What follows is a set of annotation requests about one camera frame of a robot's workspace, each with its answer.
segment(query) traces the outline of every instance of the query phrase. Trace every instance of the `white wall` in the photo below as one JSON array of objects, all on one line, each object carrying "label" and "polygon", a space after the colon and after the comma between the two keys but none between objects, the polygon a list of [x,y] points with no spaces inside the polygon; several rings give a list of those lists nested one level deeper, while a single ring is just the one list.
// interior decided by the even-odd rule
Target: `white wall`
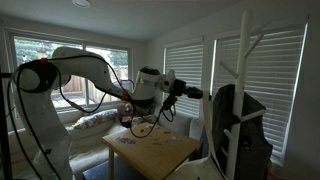
[{"label": "white wall", "polygon": [[[99,44],[107,44],[113,46],[120,46],[129,48],[132,50],[132,61],[129,61],[129,78],[135,80],[137,72],[140,68],[144,67],[146,64],[146,47],[145,42],[133,41],[128,39],[123,39],[119,37],[111,37],[102,34],[95,34],[90,32],[85,32],[77,29],[64,28],[59,26],[53,26],[49,24],[42,24],[33,21],[27,21],[23,19],[17,19],[13,17],[7,17],[0,15],[0,62],[1,71],[9,72],[9,65],[7,63],[8,53],[5,42],[5,32],[4,29],[9,28],[13,30],[30,31],[34,33],[55,35],[59,37],[66,37],[75,40],[83,40],[87,42],[94,42]],[[64,113],[61,114],[63,122],[68,122],[74,118],[77,118],[78,112]]]},{"label": "white wall", "polygon": [[320,179],[320,3],[316,1],[245,1],[187,26],[164,34],[148,44],[148,65],[163,69],[163,44],[204,37],[202,88],[209,89],[214,39],[240,28],[242,12],[254,11],[254,25],[268,21],[301,19],[310,14],[308,38],[299,77],[284,166],[276,172],[289,179]]}]

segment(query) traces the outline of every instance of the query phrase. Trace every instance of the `table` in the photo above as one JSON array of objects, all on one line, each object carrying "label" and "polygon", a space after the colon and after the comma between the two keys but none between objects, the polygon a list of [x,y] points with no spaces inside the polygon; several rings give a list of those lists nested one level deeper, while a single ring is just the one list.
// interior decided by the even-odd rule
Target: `table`
[{"label": "table", "polygon": [[[132,128],[143,136],[150,130],[143,123]],[[130,129],[103,137],[109,146],[109,179],[113,179],[114,152],[148,179],[164,179],[197,148],[199,141],[156,125],[151,134],[137,138]]]}]

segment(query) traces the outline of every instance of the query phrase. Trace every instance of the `white window blind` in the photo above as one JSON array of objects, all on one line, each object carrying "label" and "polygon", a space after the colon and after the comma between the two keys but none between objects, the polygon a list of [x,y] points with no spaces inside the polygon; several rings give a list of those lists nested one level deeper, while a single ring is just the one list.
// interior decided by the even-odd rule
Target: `white window blind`
[{"label": "white window blind", "polygon": [[[175,71],[177,79],[183,80],[187,86],[201,88],[203,44],[191,43],[165,48],[164,74]],[[199,99],[190,99],[186,95],[178,97],[176,111],[199,117]]]},{"label": "white window blind", "polygon": [[[305,26],[265,32],[247,60],[245,92],[263,104],[266,139],[273,145],[272,160],[282,164],[288,127],[300,67]],[[235,72],[240,37],[218,39],[214,63],[213,94],[235,80],[219,65],[226,63]]]}]

